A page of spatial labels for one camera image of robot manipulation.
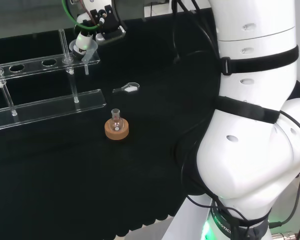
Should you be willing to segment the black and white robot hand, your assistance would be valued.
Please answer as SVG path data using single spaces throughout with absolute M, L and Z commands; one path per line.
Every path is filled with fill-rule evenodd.
M 77 37 L 71 50 L 76 58 L 82 59 L 93 42 L 104 46 L 125 36 L 126 31 L 110 0 L 81 0 L 79 3 L 84 13 L 76 18 L 80 25 L 75 26 Z

